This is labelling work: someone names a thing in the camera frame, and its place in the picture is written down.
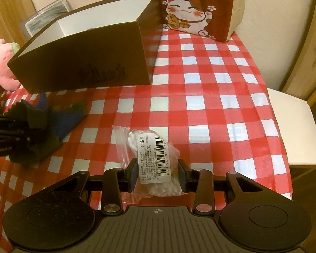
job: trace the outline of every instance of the brown cardboard box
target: brown cardboard box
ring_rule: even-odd
[[[149,85],[162,28],[159,0],[105,0],[55,19],[8,66],[31,94]]]

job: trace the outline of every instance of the red fabric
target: red fabric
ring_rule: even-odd
[[[267,102],[267,89],[238,36],[234,34],[227,43],[219,43],[200,36],[164,30],[160,50],[155,75],[168,74],[168,83],[167,76],[156,76],[152,86],[49,93],[48,100],[53,106],[64,108],[84,100],[88,113],[96,114],[89,114],[71,132],[68,142],[64,142],[59,150],[38,166],[23,167],[0,157],[0,252],[11,249],[2,231],[2,217],[10,204],[68,177],[73,167],[74,170],[86,167],[91,175],[97,175],[103,174],[107,161],[118,162],[116,146],[110,143],[112,125],[130,129],[164,127],[168,130],[169,141],[181,151],[181,158],[186,163],[207,163],[211,166],[213,163],[215,175],[225,175],[232,170],[250,176],[256,174],[257,182],[290,197],[292,184],[289,165],[282,139],[276,135],[279,132],[273,110],[269,105],[257,103],[258,106],[255,106],[253,101],[255,96],[264,96]],[[220,58],[223,64],[211,64],[211,61],[221,63]],[[204,98],[205,109],[201,107],[202,99],[199,96]],[[38,97],[20,88],[6,93],[2,97],[2,104],[8,110],[21,98],[35,103]],[[158,102],[158,108],[154,108],[154,100],[157,99],[153,100],[152,97],[168,97],[168,105]],[[239,108],[224,108],[223,100],[226,98],[231,100],[229,106],[238,103]],[[132,112],[118,112],[120,99],[133,99],[133,107],[122,107],[122,110],[132,109]],[[103,112],[91,110],[96,100],[105,100]],[[276,127],[275,131],[268,129],[268,136],[263,120],[274,123]],[[235,136],[229,135],[231,124],[237,128]],[[238,127],[241,126],[246,127],[246,140],[243,140],[243,132],[239,133]],[[154,197],[141,204],[191,205],[192,199],[192,195],[163,199]],[[91,206],[97,209],[99,202],[100,193],[94,192]],[[222,193],[216,194],[216,204],[217,209],[224,206]]]

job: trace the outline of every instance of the plastic bag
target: plastic bag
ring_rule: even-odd
[[[121,126],[113,126],[113,130],[122,168],[132,158],[138,158],[139,165],[136,187],[131,193],[122,193],[123,202],[137,204],[142,198],[184,194],[178,180],[178,149],[152,130],[130,131]]]

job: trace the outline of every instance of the plush toy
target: plush toy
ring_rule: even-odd
[[[0,86],[5,90],[14,91],[21,85],[7,65],[19,49],[17,43],[5,43],[4,39],[0,39]]]

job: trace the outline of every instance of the fabric bag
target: fabric bag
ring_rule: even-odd
[[[164,28],[226,42],[241,23],[246,0],[161,0]]]

